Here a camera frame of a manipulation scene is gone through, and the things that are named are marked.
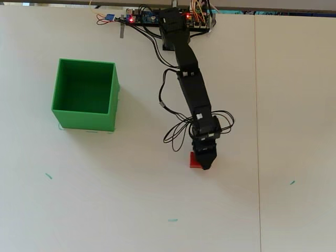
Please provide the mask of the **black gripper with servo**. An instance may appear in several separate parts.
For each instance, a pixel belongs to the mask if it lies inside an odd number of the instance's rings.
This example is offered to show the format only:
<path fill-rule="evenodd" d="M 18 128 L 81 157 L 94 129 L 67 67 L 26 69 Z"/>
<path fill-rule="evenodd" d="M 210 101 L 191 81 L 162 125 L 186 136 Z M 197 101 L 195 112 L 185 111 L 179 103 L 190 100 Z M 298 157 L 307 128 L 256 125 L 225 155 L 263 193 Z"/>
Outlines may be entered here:
<path fill-rule="evenodd" d="M 194 168 L 208 170 L 217 158 L 216 139 L 220 137 L 221 125 L 217 116 L 199 119 L 192 124 L 191 138 L 194 151 Z"/>

